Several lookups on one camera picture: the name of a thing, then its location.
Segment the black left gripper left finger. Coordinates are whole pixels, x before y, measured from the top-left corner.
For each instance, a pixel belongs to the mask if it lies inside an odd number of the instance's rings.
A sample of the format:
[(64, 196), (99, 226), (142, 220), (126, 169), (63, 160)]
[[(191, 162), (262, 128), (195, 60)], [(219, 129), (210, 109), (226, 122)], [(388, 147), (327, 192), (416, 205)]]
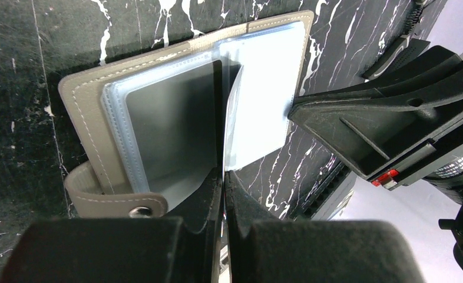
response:
[(168, 215), (33, 223), (0, 282), (217, 282), (222, 171)]

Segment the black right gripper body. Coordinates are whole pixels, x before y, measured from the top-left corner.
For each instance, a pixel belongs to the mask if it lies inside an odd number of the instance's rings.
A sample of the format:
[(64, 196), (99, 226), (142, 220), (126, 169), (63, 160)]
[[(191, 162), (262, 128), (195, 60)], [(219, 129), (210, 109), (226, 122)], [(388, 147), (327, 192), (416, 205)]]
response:
[(438, 225), (455, 237), (454, 258), (463, 270), (463, 125), (426, 145), (428, 149), (418, 161), (392, 167), (372, 184), (392, 190), (422, 179), (459, 204), (456, 218), (440, 219)]

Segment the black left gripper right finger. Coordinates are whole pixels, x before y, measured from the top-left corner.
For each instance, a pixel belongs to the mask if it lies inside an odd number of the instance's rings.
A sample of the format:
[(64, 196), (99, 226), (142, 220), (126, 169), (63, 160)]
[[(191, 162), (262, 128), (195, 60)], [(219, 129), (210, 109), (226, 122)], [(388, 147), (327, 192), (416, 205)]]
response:
[(382, 221), (286, 221), (224, 174), (232, 282), (423, 282), (410, 247)]

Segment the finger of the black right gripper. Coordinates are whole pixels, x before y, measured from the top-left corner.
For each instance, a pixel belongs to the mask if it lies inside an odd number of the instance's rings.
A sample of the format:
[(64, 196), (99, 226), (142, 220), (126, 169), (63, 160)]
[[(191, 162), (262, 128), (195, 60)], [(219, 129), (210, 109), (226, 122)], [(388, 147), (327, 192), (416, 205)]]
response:
[(463, 59), (434, 46), (367, 83), (298, 97), (288, 118), (363, 179), (420, 179), (463, 153)]

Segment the grey leather card holder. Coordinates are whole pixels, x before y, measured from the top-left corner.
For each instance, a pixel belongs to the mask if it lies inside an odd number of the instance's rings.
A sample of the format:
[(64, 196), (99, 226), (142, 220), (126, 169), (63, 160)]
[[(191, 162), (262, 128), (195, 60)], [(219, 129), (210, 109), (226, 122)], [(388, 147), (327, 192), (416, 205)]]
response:
[(227, 104), (224, 171), (282, 148), (314, 17), (238, 24), (63, 78), (59, 94), (88, 157), (64, 182), (79, 216), (163, 216), (219, 169), (216, 59), (242, 65)]

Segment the black VIP credit card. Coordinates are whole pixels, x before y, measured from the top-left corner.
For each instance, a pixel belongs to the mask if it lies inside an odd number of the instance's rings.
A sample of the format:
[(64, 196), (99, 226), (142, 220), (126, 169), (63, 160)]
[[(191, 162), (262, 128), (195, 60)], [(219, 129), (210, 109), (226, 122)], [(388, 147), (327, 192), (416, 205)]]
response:
[(213, 98), (216, 133), (217, 165), (224, 172), (226, 142), (227, 104), (233, 84), (242, 65), (230, 58), (223, 57), (213, 61)]

